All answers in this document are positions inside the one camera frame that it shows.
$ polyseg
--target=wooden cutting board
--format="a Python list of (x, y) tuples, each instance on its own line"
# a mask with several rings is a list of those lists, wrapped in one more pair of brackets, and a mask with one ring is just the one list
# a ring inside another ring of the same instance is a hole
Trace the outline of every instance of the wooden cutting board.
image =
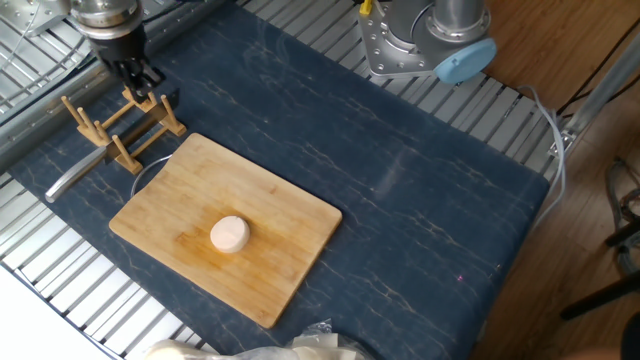
[[(237, 253), (217, 251), (213, 225), (249, 223)], [(111, 220), (140, 250), (263, 327), (272, 327), (342, 219), (335, 207), (198, 134)]]

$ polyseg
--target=white cylinder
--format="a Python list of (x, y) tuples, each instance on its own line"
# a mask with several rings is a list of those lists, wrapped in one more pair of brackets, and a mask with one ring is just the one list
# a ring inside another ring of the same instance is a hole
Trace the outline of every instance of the white cylinder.
[(221, 252), (240, 251), (249, 240), (249, 224), (238, 216), (227, 216), (211, 229), (211, 242)]

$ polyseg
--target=white plastic bag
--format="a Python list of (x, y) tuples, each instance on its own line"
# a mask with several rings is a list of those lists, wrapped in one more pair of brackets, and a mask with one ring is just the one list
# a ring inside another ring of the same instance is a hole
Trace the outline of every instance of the white plastic bag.
[(196, 350), (163, 340), (150, 347), (145, 360), (374, 360), (356, 341), (332, 332), (331, 320), (306, 328), (286, 348), (263, 347), (233, 356)]

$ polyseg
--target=metal frame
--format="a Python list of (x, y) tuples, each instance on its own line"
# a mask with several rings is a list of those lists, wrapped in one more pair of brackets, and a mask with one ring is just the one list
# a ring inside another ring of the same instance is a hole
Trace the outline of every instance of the metal frame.
[[(0, 18), (2, 63), (21, 36), (10, 25)], [(23, 100), (74, 68), (89, 52), (89, 44), (67, 23), (59, 23), (37, 37), (25, 37), (11, 61), (0, 71), (0, 124), (21, 110), (26, 103)]]
[[(31, 18), (34, 16), (35, 19), (29, 27)], [(28, 28), (27, 36), (33, 37), (55, 26), (66, 17), (66, 14), (63, 13), (57, 1), (0, 0), (0, 17), (21, 34)]]
[(114, 359), (139, 359), (165, 339), (215, 351), (8, 174), (0, 175), (0, 268)]
[[(149, 53), (153, 54), (195, 25), (222, 2), (223, 0), (209, 0), (203, 3), (188, 3), (164, 17), (162, 21), (150, 23), (146, 28)], [(8, 169), (68, 120), (68, 113), (60, 102), (61, 96), (67, 96), (77, 106), (84, 106), (114, 84), (115, 80), (108, 76), (104, 66), (96, 62), (77, 74), (73, 81), (66, 81), (12, 119), (0, 123), (0, 172)]]
[(415, 44), (407, 43), (389, 31), (388, 9), (391, 6), (385, 4), (382, 9), (374, 6), (368, 16), (358, 16), (371, 74), (388, 79), (427, 74), (431, 69), (426, 67)]
[(580, 134), (624, 83), (640, 68), (640, 34), (631, 41), (584, 104), (564, 127), (570, 135)]
[[(149, 6), (156, 6), (155, 9), (160, 7), (154, 0), (148, 1), (153, 2), (154, 5)], [(484, 74), (458, 85), (444, 84), (432, 74), (393, 79), (372, 76), (357, 24), (358, 7), (352, 0), (239, 0), (237, 4), (377, 86), (478, 138), (547, 179), (555, 173), (557, 160), (547, 153), (553, 143), (549, 125), (533, 101), (515, 90)], [(169, 39), (177, 36), (179, 26), (186, 28), (187, 23), (197, 22), (199, 17), (177, 22), (179, 17), (187, 19), (186, 13), (190, 11), (195, 11), (195, 7), (188, 4), (168, 16), (162, 22), (163, 26), (159, 26), (160, 23), (150, 24), (154, 25), (147, 28), (152, 38), (151, 47), (156, 46), (155, 37), (158, 35), (160, 38), (158, 32), (167, 36), (164, 39)], [(198, 10), (196, 13), (205, 16), (207, 11)], [(86, 69), (73, 83), (65, 84), (1, 126), (0, 139), (9, 141), (0, 141), (0, 171), (68, 120), (57, 101), (61, 95), (71, 95), (74, 104), (83, 105), (95, 99), (100, 92), (94, 86), (112, 84), (104, 83), (109, 77), (101, 70), (98, 65)]]

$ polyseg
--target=navy blue tablecloth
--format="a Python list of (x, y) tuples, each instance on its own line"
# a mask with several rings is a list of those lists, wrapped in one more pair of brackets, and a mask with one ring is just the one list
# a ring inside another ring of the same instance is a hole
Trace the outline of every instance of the navy blue tablecloth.
[[(545, 179), (233, 4), (152, 62), (166, 88), (181, 88), (176, 115), (190, 132), (338, 207), (342, 224), (267, 330), (109, 230), (133, 182), (117, 164), (49, 205), (56, 214), (223, 354), (281, 346), (332, 318), (381, 358), (468, 356)], [(120, 91), (89, 115), (108, 118), (125, 103)], [(10, 173), (42, 198), (94, 148), (73, 127), (70, 118)], [(183, 139), (163, 136), (141, 162)]]

